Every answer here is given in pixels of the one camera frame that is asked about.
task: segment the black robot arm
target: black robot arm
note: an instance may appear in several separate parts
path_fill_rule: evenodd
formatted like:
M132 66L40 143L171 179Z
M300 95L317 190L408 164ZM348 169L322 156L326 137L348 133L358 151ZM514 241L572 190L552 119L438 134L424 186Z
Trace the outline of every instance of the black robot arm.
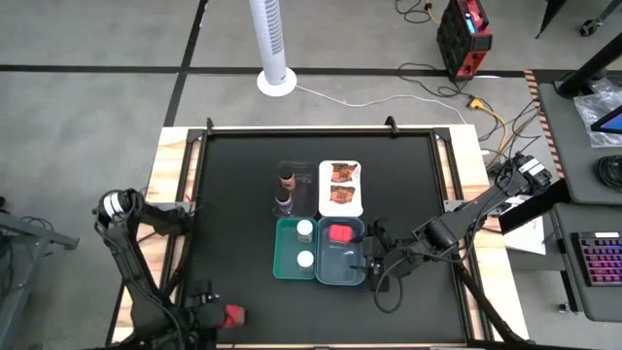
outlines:
M401 278L423 261L434 260L434 257L449 259L461 239L482 227L489 212L515 195L543 193L550 184L551 173L537 159L518 153L503 165L490 189L456 210L415 228L414 239L397 243L387 252L383 263L391 266L401 261L390 273Z
M367 277L374 291L378 308L385 313L399 309L403 291L401 278L409 275L417 266L427 261L453 263L458 276L471 291L479 307L488 316L493 326L507 342L524 343L501 318L493 305L472 279L457 254L459 241L470 233L477 232L484 224L487 214L509 198L518 194L539 195L551 183L551 174L534 157L517 153L499 171L495 184L470 202L463 203L454 211L430 219L412 231L413 238L394 240L378 222L370 226L363 239L363 254L367 261ZM473 246L470 242L465 256ZM389 279L395 277L400 287L400 299L396 307L385 309L378 303L378 292L389 290Z
M190 213L182 206L162 210L145 202L135 190L104 193L93 209L95 231L110 249L131 299L133 334L115 347L120 349L216 349L217 329L240 326L245 311L220 304L211 283L198 283L189 291L186 307L171 302L170 286L159 289L136 234L141 223L159 234L190 232Z

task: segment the gray floor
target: gray floor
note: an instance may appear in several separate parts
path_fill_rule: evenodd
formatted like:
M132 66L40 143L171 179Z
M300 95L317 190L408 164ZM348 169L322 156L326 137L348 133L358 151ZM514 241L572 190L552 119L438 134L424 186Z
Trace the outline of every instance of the gray floor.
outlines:
M606 1L569 1L541 39L534 40L541 0L482 0L495 32L485 69L577 68L622 26L616 13L594 36L575 27ZM439 16L445 2L433 1ZM0 64L179 65L197 1L7 0L0 4ZM291 66L396 67L416 61L441 67L432 23L408 24L390 0L283 0ZM248 2L211 0L203 19L195 66L259 66ZM622 60L612 64L620 69ZM120 278L110 253L92 230L90 208L114 188L142 188L149 178L174 75L0 73L0 193L18 215L51 220L81 237L75 252L54 250L27 305L17 349L44 343L73 349L104 341ZM282 99L261 95L253 76L189 76L176 125L459 123L455 112L400 99L349 108L297 90ZM427 85L447 84L440 78ZM308 77L299 84L349 103L392 94L430 98L397 78ZM467 92L514 118L530 100L523 79L476 79ZM471 112L464 97L444 99L483 134L492 119ZM537 122L529 134L541 134ZM483 147L496 148L497 133ZM526 141L515 146L523 147ZM552 169L543 139L526 153ZM550 273L517 272L532 338L546 344L620 348L622 326L560 315L561 280Z

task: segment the red power station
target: red power station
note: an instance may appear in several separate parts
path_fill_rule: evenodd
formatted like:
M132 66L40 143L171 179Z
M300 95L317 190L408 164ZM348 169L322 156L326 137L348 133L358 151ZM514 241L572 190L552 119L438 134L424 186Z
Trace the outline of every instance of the red power station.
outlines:
M493 45L488 18L479 0L450 0L436 42L452 82L473 78Z

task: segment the keyboard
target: keyboard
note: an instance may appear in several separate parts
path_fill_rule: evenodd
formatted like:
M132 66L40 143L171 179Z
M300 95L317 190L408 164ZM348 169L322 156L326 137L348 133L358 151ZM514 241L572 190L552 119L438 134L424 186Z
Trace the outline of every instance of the keyboard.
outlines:
M573 233L588 286L622 286L622 237L618 233Z

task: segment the wooden table frame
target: wooden table frame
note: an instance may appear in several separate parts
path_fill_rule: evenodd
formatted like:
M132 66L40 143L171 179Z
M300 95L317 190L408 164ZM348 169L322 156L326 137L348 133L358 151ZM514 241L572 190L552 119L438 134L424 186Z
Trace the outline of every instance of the wooden table frame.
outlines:
M439 159L442 165L444 185L448 199L456 199L460 196L464 200L471 200L489 188L488 176L486 174L484 162L481 157L477 134L472 125L400 125L400 129L431 129L434 127L446 128L450 132L451 143L449 148L445 142L438 138L437 148ZM179 201L181 197L184 201L193 198L192 189L194 188L194 174L196 173L197 160L199 159L199 147L190 148L190 156L184 159L187 150L187 137L189 129L200 129L205 127L165 127L162 129L158 141L157 152L155 154L154 167L147 190L147 200L151 203ZM365 125L365 126L266 126L266 127L214 127L215 130L244 130L244 129L337 129L337 128L358 128L358 129L380 129L390 128L389 126ZM186 181L180 179L184 161L190 165ZM460 184L460 189L455 189L454 183ZM179 185L185 185L183 192L178 192ZM486 223L487 228L499 228L497 220L489 219ZM152 228L141 225L138 232L140 237L152 232ZM175 268L181 254L184 237L178 237L175 244L175 252L172 254L171 269ZM141 250L145 255L147 264L158 282L162 278L164 263L164 252L169 243L169 238L155 235L141 243ZM474 242L474 251L477 257L477 265L481 282L489 301L495 306L505 322L520 336L527 339L527 327L523 318L523 313L516 292L514 278L509 265L509 259L505 251L502 236L492 233L485 229L477 232ZM486 328L481 325L480 309L468 291L468 312L472 326L472 334L475 339L483 339ZM125 288L122 288L120 301L114 314L114 326L108 337L108 341L121 341L129 336L133 330L130 318L131 298ZM501 341L498 333L494 331L494 339ZM413 346L413 344L373 344L379 347L389 346ZM462 344L416 344L417 346L458 346ZM219 344L219 347L227 347L228 344ZM251 345L237 344L236 348L250 347ZM296 344L292 346L311 346L313 344ZM361 344L334 344L340 347L362 347Z

